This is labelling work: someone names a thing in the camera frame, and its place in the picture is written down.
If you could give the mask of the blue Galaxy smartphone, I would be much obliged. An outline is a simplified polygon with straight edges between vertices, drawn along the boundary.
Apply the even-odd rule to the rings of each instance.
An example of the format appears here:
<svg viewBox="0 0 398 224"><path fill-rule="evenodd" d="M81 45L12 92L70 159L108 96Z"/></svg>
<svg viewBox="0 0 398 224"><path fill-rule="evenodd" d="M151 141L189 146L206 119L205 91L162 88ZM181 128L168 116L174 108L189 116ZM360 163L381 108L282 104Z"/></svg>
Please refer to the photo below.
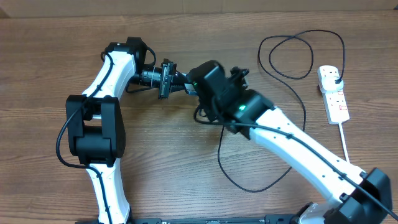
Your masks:
<svg viewBox="0 0 398 224"><path fill-rule="evenodd" d="M194 88L194 86L190 83L185 83L184 84L184 88L185 88L185 92L188 95L193 95L193 96L197 96L197 92Z"/></svg>

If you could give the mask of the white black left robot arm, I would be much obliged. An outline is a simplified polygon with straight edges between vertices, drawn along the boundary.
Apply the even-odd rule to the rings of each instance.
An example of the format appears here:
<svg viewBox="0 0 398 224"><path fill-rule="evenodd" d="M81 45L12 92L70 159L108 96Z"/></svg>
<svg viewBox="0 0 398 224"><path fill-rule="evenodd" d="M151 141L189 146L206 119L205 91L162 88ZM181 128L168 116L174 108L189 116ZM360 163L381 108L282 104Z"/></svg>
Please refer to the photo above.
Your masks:
<svg viewBox="0 0 398 224"><path fill-rule="evenodd" d="M132 209L124 193L121 158L126 148L126 132L120 107L123 93L131 84L142 91L158 89L159 98L185 90L186 75L165 59L160 67L146 63L153 50L140 37L128 37L125 43L112 42L101 53L103 66L93 83L80 95L66 100L66 122L56 141L59 161L71 167L60 153L64 134L70 152L90 176L98 203L95 223L132 223Z"/></svg>

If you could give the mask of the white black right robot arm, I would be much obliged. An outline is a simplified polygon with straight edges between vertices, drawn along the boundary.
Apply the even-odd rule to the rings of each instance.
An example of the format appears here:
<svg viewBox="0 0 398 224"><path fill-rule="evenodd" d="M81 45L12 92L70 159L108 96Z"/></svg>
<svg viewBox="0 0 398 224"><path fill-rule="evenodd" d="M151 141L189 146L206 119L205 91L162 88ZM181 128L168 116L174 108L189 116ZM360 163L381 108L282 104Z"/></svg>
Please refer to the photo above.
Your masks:
<svg viewBox="0 0 398 224"><path fill-rule="evenodd" d="M282 110L259 92L248 89L247 70L207 61L187 74L208 124L241 133L283 159L325 199L310 203L291 223L381 223L392 211L389 177L374 168L365 172L333 154L299 129Z"/></svg>

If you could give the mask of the white charger plug adapter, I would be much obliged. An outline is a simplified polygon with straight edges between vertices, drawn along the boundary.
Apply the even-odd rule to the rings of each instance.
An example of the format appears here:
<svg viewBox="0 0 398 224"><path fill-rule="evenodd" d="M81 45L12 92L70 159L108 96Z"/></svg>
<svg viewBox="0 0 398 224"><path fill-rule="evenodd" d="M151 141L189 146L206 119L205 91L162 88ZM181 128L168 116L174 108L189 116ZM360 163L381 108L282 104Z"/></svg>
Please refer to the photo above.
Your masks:
<svg viewBox="0 0 398 224"><path fill-rule="evenodd" d="M339 83L337 81L338 79L336 80L335 77L321 77L319 83L320 91L327 94L342 90L344 87L343 80Z"/></svg>

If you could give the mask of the white power strip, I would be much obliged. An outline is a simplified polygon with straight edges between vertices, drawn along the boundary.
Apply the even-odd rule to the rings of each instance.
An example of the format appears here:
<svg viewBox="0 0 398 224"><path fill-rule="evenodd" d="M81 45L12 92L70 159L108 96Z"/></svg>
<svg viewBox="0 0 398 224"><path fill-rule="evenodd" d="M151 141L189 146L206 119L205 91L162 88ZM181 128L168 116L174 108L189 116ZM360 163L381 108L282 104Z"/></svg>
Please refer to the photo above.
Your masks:
<svg viewBox="0 0 398 224"><path fill-rule="evenodd" d="M321 77L335 77L336 80L340 79L338 69L331 65L319 67L317 74L319 83ZM333 93L322 93L322 97L329 124L341 124L349 120L349 112L343 89Z"/></svg>

